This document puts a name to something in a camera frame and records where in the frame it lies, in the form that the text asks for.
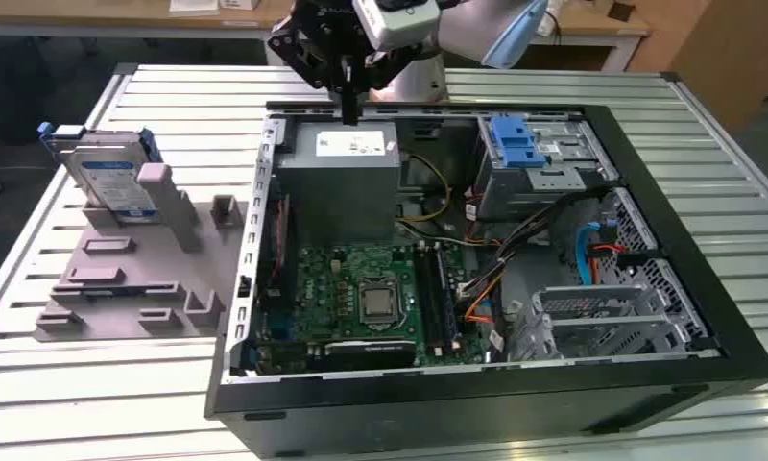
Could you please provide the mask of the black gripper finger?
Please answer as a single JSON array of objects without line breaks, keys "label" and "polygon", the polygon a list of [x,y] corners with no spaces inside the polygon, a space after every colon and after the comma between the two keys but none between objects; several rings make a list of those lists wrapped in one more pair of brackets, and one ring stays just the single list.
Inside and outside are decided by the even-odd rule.
[{"label": "black gripper finger", "polygon": [[371,45],[361,45],[351,58],[351,125],[357,126],[362,114],[359,97],[371,89],[383,89],[403,69],[421,56],[422,43],[415,43],[389,52],[377,52]]},{"label": "black gripper finger", "polygon": [[283,19],[272,29],[268,45],[304,81],[316,89],[327,89],[341,105],[342,122],[351,125],[351,79],[347,57],[330,61],[318,55],[318,49],[300,32],[294,16]]}]

